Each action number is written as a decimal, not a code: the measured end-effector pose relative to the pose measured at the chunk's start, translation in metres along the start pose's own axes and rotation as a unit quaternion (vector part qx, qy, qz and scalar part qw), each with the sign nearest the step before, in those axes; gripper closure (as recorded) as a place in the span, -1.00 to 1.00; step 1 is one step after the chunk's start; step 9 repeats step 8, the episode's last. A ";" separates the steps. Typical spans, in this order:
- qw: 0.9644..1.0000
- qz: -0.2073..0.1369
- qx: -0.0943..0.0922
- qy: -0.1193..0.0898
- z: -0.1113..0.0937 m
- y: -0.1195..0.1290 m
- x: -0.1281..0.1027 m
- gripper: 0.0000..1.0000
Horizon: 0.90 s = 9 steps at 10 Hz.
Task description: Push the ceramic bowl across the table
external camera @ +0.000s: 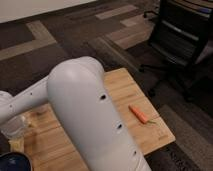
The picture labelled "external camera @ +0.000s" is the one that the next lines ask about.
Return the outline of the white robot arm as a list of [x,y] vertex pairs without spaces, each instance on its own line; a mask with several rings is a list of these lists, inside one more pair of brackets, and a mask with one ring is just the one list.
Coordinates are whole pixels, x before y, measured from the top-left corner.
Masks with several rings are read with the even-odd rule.
[[151,171],[105,88],[97,59],[63,61],[15,96],[0,90],[0,124],[45,103],[89,171]]

